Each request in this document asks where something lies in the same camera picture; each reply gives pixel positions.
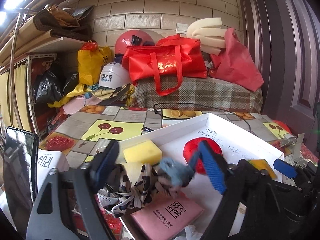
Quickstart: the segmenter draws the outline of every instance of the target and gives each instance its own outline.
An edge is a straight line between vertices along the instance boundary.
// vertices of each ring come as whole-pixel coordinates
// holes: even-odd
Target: cardboard box
[[[209,137],[215,140],[220,145],[223,157],[228,163],[237,164],[241,159],[265,159],[273,168],[273,162],[277,158],[281,160],[284,158],[281,151],[257,136],[223,118],[208,113],[121,141],[117,162],[125,162],[124,149],[150,139],[162,150],[164,156],[172,157],[183,163],[185,162],[183,158],[185,144],[197,137]],[[277,181],[282,181],[282,174],[274,168],[273,170],[277,175]],[[213,189],[207,176],[198,173],[182,191],[188,198],[204,208],[202,215],[193,223],[197,231],[203,233],[217,210],[222,195]],[[244,214],[238,211],[230,232],[231,235],[239,232],[243,218]],[[144,239],[127,214],[121,217],[121,220],[134,239]]]

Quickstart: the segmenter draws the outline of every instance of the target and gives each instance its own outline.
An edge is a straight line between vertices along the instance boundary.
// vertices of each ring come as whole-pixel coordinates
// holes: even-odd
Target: black phone
[[[18,233],[25,238],[33,203],[38,194],[39,138],[8,127],[4,143],[3,177],[8,207]]]

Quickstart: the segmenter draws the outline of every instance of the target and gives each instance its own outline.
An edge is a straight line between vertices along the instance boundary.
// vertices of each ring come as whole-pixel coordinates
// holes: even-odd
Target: red plastic bag
[[[257,91],[264,81],[248,49],[238,41],[234,28],[226,31],[224,39],[226,50],[221,51],[218,56],[210,54],[215,68],[209,71],[209,76]]]
[[[99,45],[95,41],[88,41],[84,43],[81,47],[80,50],[91,50],[91,51],[96,51],[99,48]]]
[[[128,46],[122,66],[129,70],[134,84],[139,79],[154,77],[156,92],[160,96],[176,91],[182,84],[183,76],[207,76],[200,51],[200,40],[181,38],[179,34],[161,39],[155,46]],[[161,91],[161,75],[177,76],[178,84]]]

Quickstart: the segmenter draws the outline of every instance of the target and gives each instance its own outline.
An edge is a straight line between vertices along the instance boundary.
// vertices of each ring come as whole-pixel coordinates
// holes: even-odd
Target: checkered cloth
[[[161,76],[162,90],[177,85],[177,77]],[[204,107],[190,105],[166,105],[166,103],[195,103],[212,108],[222,108],[232,112],[259,113],[263,98],[262,91],[249,91],[242,86],[215,78],[183,78],[182,85],[174,93],[159,96],[156,93],[153,78],[138,81],[132,95],[132,106],[153,108],[154,104],[163,103],[157,108],[181,110],[205,110]]]

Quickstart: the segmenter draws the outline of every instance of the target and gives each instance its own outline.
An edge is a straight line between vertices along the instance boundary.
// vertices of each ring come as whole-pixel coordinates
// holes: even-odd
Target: wall switch plate
[[[188,24],[177,23],[177,33],[187,34]]]

